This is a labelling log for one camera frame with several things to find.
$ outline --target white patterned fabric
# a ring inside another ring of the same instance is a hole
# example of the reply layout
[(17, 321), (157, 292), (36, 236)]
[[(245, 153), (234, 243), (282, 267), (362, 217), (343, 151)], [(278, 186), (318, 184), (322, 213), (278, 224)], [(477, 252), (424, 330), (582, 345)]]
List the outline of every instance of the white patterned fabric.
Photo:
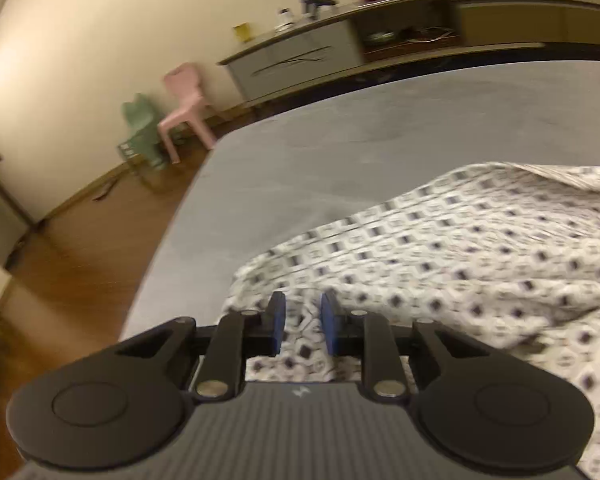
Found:
[(596, 413), (580, 466), (600, 480), (600, 168), (467, 166), (254, 258), (224, 308), (264, 308), (281, 290), (287, 322), (280, 355), (250, 360), (248, 379), (356, 376), (356, 360), (326, 354), (327, 289), (344, 307), (435, 319), (571, 381)]

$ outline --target green chair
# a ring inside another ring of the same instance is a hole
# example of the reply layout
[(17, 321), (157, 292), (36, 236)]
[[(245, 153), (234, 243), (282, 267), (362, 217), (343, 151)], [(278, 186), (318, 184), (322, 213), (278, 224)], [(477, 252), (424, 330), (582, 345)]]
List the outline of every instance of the green chair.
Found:
[(118, 153), (122, 159), (135, 174), (138, 171), (130, 161), (133, 155), (143, 156), (156, 170), (164, 168), (166, 160), (158, 149), (162, 142), (158, 134), (161, 113), (145, 95), (136, 94), (133, 101), (122, 104), (122, 115), (131, 132), (131, 137), (118, 145)]

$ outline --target gray table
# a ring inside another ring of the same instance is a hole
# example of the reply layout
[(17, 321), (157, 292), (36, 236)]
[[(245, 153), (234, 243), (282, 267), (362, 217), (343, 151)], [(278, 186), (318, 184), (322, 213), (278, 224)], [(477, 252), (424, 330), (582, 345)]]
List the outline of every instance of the gray table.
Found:
[(216, 322), (232, 274), (271, 246), (464, 164), (600, 165), (600, 62), (427, 75), (232, 132), (184, 198), (122, 337)]

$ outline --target pink chair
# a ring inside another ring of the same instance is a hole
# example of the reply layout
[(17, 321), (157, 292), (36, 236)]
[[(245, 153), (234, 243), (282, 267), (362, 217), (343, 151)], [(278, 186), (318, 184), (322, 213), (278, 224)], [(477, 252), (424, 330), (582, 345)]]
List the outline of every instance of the pink chair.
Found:
[(163, 81), (167, 90), (180, 101), (180, 106), (158, 124), (158, 131), (162, 137), (162, 142), (167, 148), (171, 162), (177, 164), (180, 161), (178, 152), (176, 152), (169, 136), (169, 130), (178, 126), (178, 124), (188, 123), (200, 138), (202, 144), (208, 150), (212, 150), (216, 145), (216, 136), (202, 120), (200, 108), (208, 106), (213, 110), (213, 107), (202, 94), (200, 76), (196, 67), (191, 63), (183, 63), (165, 75)]

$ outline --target yellow cup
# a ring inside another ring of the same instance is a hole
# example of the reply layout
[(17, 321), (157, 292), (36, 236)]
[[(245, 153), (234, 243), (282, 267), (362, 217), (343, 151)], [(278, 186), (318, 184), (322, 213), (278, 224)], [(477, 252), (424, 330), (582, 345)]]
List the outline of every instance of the yellow cup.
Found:
[(234, 27), (234, 31), (235, 35), (243, 43), (247, 43), (247, 41), (251, 41), (253, 39), (253, 36), (251, 35), (251, 25), (249, 25), (249, 23), (241, 23), (240, 25), (236, 25)]

